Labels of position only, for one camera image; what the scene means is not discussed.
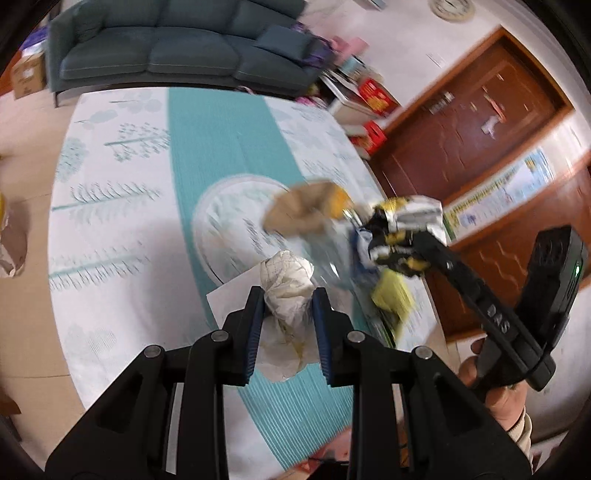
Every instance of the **beige sleeve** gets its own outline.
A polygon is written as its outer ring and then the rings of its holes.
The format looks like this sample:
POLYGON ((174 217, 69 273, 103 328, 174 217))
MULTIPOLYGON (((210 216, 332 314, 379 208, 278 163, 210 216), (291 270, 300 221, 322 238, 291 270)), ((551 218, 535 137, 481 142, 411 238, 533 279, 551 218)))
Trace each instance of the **beige sleeve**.
POLYGON ((531 418, 525 412, 525 407, 515 426, 507 433, 531 463, 531 418))

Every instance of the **door frame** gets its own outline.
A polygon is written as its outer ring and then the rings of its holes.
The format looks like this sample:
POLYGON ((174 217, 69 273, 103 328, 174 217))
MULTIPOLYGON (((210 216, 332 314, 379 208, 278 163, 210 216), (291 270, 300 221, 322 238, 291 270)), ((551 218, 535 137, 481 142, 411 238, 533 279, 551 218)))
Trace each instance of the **door frame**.
MULTIPOLYGON (((486 170, 483 174, 475 178, 474 180, 463 185, 457 192, 451 196, 445 198, 442 204, 447 205, 454 200, 458 199, 466 192, 469 192, 474 187, 480 185, 483 181, 493 176, 496 172, 506 167, 509 163, 514 161, 516 158, 526 153, 535 147, 546 135, 548 135, 564 118, 573 111, 573 104, 569 98, 562 91, 558 83, 554 80, 552 75, 549 74, 548 70, 536 59, 532 53, 525 48, 525 46, 517 40, 511 33, 509 33, 504 27, 499 26, 489 37, 484 39, 479 45, 477 45, 471 52, 469 52, 464 58, 459 60, 444 76, 442 76, 436 83, 431 85, 425 92, 423 92, 406 110, 401 112, 390 125, 385 129, 384 133, 388 138, 391 138, 395 131, 410 118, 412 114, 417 112, 423 107, 428 101, 432 100, 440 91, 442 91, 449 82, 455 79, 459 74, 463 73, 464 70, 470 66, 477 58, 479 58, 486 50, 491 48, 496 43, 509 42, 514 47, 514 53, 519 56, 519 59, 524 62, 526 67, 531 73, 538 77, 538 80, 545 83, 543 86, 544 90, 548 94, 553 94, 554 104, 556 107, 555 114, 535 133, 533 133, 527 140, 521 145, 515 147, 506 156, 502 157, 493 167, 486 170)), ((386 141, 382 147, 371 157, 369 160, 369 166, 371 167, 374 175, 380 183, 384 182, 391 187, 388 179, 382 172, 381 168, 378 167, 378 163, 387 153, 388 141, 386 141)))

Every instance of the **orange object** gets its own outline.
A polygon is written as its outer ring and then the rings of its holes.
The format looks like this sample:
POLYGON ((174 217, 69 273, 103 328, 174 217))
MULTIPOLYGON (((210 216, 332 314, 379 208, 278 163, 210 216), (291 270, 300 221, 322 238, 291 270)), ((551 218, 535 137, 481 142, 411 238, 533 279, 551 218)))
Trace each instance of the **orange object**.
POLYGON ((372 155, 381 144, 386 141, 386 135, 376 122, 367 122, 363 125, 367 135, 364 137, 350 137, 351 143, 363 148, 368 155, 372 155))
POLYGON ((361 82, 359 96, 367 102, 375 113, 381 116, 388 116, 400 106, 386 88, 372 78, 361 82))

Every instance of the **poster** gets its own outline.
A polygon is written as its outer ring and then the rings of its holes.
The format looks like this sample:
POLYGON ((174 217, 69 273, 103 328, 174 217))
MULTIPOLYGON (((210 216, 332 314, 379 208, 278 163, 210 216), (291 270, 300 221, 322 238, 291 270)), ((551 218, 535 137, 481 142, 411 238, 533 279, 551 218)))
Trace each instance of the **poster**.
POLYGON ((460 240, 496 221, 532 198, 553 178, 541 148, 513 162, 443 209, 449 239, 460 240))

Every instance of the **sofa armrest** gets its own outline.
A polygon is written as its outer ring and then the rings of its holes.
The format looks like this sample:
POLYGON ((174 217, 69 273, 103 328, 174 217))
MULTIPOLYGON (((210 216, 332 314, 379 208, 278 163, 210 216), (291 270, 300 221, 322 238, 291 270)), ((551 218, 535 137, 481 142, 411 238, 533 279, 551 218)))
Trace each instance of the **sofa armrest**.
POLYGON ((47 36, 46 70, 47 81, 52 92, 57 91, 60 82, 61 62, 76 45, 74 34, 74 13, 76 6, 65 10, 49 23, 47 36))

